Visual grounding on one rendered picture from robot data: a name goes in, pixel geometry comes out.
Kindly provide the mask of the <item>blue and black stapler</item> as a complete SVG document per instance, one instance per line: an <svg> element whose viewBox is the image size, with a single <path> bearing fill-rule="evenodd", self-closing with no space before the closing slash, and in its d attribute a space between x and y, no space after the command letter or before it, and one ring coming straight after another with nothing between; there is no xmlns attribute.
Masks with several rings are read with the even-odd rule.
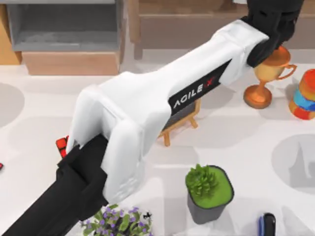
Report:
<svg viewBox="0 0 315 236"><path fill-rule="evenodd" d="M258 220L258 236L276 236L276 218L272 213L264 213Z"/></svg>

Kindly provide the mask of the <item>small framed blackboard on easel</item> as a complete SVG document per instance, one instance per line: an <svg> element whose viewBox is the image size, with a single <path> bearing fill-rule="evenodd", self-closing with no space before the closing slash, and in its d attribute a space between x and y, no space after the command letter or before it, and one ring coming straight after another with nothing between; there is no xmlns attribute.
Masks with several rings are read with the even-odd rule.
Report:
<svg viewBox="0 0 315 236"><path fill-rule="evenodd" d="M198 127L198 124L194 117L199 113L200 108L201 99L197 99L192 104L188 105L187 107L170 117L159 135L159 138L163 137L164 145L166 147L170 146L170 132L175 128L184 125L186 122L189 122L193 128Z"/></svg>

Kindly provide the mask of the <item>pale wooden drawer front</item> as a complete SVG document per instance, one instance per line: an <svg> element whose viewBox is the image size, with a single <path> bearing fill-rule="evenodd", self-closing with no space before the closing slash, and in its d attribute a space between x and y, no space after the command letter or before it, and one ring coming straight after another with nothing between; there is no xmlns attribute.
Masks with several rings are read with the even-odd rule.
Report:
<svg viewBox="0 0 315 236"><path fill-rule="evenodd" d="M30 75L116 75L120 52L22 52Z"/></svg>

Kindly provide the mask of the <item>wooden cupboard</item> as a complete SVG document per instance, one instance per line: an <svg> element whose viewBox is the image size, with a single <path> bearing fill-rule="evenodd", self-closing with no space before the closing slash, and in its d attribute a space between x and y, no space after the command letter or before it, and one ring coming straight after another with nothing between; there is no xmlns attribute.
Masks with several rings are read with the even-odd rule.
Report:
<svg viewBox="0 0 315 236"><path fill-rule="evenodd" d="M12 50L6 5L0 4L0 65L20 65L21 62L21 52Z"/></svg>

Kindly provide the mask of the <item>purple flowering plant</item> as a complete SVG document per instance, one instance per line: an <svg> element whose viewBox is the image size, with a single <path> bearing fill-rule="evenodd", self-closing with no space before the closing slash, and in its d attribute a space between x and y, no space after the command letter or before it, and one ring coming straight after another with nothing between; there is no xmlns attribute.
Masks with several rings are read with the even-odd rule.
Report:
<svg viewBox="0 0 315 236"><path fill-rule="evenodd" d="M152 214L138 207L129 210L118 204L100 209L92 218L82 221L83 236L154 236Z"/></svg>

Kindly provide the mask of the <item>green plant in grey pot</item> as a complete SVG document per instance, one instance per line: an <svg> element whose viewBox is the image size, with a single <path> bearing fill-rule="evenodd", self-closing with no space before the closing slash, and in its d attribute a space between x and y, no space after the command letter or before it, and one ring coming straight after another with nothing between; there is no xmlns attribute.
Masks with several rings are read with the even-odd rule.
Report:
<svg viewBox="0 0 315 236"><path fill-rule="evenodd" d="M185 177L188 208L194 223L202 225L217 220L234 198L234 188L219 166L196 164Z"/></svg>

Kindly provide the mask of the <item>grey cabinet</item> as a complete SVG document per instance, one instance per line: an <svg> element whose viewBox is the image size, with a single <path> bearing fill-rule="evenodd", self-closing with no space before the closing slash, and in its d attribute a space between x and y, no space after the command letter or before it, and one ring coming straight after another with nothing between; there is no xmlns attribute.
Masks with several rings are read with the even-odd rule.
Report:
<svg viewBox="0 0 315 236"><path fill-rule="evenodd" d="M120 46L123 0L1 0L21 52L107 52Z"/></svg>

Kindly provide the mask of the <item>bronze trophy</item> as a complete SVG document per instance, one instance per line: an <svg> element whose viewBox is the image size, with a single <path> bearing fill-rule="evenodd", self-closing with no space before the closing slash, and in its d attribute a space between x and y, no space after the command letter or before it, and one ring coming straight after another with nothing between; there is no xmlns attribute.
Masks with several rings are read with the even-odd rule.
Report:
<svg viewBox="0 0 315 236"><path fill-rule="evenodd" d="M265 109L271 104L272 93L266 84L290 77L297 68L295 64L290 64L290 60L291 54L288 49L280 46L254 68L259 84L249 86L244 91L243 99L248 106L254 109Z"/></svg>

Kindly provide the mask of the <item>stack of coloured rings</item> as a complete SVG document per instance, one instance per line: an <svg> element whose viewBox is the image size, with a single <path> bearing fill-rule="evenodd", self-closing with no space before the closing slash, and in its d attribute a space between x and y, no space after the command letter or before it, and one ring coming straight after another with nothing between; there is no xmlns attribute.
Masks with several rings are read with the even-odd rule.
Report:
<svg viewBox="0 0 315 236"><path fill-rule="evenodd" d="M315 118L315 69L307 70L289 103L291 113L299 119Z"/></svg>

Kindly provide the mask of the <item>wooden open shelf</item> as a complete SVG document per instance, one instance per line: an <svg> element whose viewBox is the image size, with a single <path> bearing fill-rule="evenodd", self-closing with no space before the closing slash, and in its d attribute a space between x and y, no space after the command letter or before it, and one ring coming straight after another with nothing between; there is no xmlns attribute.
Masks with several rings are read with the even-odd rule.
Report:
<svg viewBox="0 0 315 236"><path fill-rule="evenodd" d="M135 59L145 49L188 49L248 13L246 0L126 0Z"/></svg>

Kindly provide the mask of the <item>red and black block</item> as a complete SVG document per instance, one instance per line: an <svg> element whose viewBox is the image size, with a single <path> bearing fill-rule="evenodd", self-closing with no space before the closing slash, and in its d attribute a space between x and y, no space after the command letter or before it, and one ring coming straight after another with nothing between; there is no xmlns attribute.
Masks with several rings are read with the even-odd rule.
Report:
<svg viewBox="0 0 315 236"><path fill-rule="evenodd" d="M69 136L66 136L66 137L62 137L56 140L56 146L62 158L66 157L66 146L67 146L68 138Z"/></svg>

